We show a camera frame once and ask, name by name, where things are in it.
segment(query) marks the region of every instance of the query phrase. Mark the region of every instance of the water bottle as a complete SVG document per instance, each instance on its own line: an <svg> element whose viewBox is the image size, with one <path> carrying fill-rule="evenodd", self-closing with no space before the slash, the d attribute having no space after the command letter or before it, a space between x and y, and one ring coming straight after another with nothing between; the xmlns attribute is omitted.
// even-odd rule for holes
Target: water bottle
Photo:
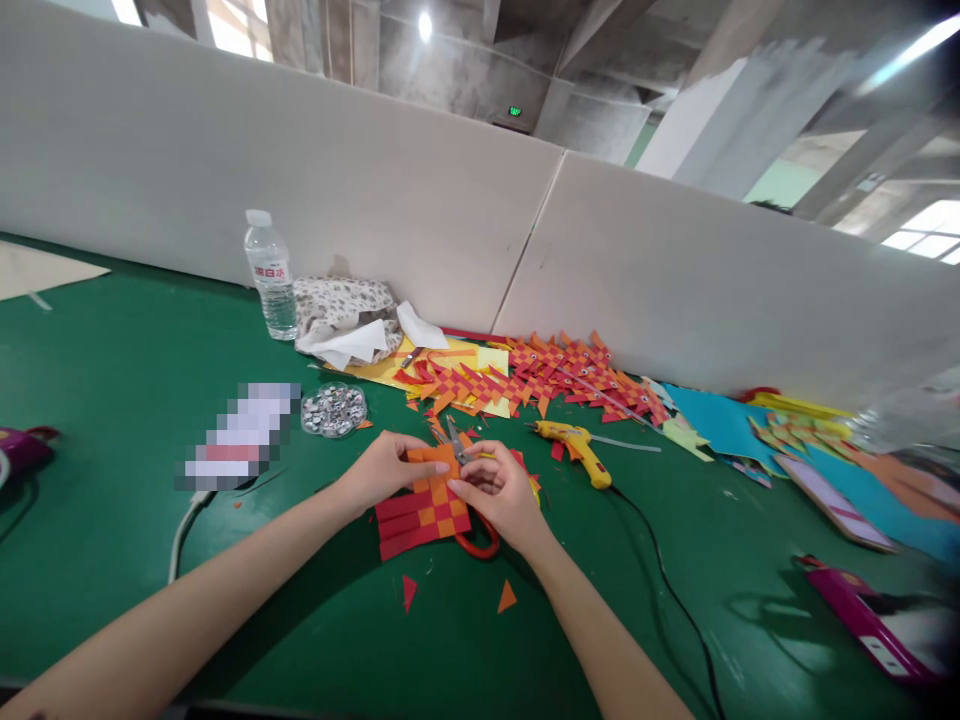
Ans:
<svg viewBox="0 0 960 720"><path fill-rule="evenodd" d="M960 367L871 403L845 423L854 444L889 453L960 430Z"/></svg>
<svg viewBox="0 0 960 720"><path fill-rule="evenodd" d="M265 210L247 210L250 229L243 239L250 272L260 291L263 317L274 340L297 337L297 305L290 275L290 253L280 234L273 229L273 218Z"/></svg>

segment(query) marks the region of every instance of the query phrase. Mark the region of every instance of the bottle label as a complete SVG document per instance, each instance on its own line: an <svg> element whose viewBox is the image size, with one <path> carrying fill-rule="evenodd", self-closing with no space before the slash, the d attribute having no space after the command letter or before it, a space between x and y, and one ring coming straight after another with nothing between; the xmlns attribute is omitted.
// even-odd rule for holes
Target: bottle label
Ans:
<svg viewBox="0 0 960 720"><path fill-rule="evenodd" d="M290 269L282 260L253 266L253 275L257 282L286 285L292 281Z"/></svg>

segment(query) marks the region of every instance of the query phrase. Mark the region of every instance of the plastic container of googly eyes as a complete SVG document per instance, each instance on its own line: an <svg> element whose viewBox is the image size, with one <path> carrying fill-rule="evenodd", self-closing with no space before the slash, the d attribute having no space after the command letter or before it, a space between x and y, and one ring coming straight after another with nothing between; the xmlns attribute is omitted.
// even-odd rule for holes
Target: plastic container of googly eyes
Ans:
<svg viewBox="0 0 960 720"><path fill-rule="evenodd" d="M353 385L322 385L300 401L300 427L310 435L346 437L367 419L367 398Z"/></svg>

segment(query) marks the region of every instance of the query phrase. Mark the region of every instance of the hand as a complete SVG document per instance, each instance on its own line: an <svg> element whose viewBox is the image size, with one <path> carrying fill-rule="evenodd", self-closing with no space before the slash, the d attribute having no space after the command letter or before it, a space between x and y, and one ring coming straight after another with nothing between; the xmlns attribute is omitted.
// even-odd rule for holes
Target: hand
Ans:
<svg viewBox="0 0 960 720"><path fill-rule="evenodd" d="M460 469L460 481L447 484L464 502L487 518L503 538L526 555L550 537L550 527L537 506L527 471L502 442L484 440L466 449L468 455L489 453Z"/></svg>
<svg viewBox="0 0 960 720"><path fill-rule="evenodd" d="M408 463L401 459L407 450L425 447L429 445L423 440L387 430L370 443L370 447L336 483L348 494L358 517L400 488L417 480L442 475L450 469L447 463Z"/></svg>

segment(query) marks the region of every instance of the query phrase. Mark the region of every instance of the red scissors handle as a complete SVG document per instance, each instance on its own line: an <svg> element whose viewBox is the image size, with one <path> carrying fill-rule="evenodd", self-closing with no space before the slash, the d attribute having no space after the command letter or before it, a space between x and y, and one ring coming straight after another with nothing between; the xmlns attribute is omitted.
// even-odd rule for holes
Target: red scissors handle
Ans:
<svg viewBox="0 0 960 720"><path fill-rule="evenodd" d="M484 527L487 528L487 532L490 534L490 545L488 547L478 548L460 533L457 533L453 537L458 543L460 543L460 547L466 550L467 553L472 557L475 557L478 560L490 560L497 554L497 551L500 550L500 535L494 529L493 525L490 524L490 521L487 520L483 515L477 513L477 517L480 518L480 521L483 523Z"/></svg>

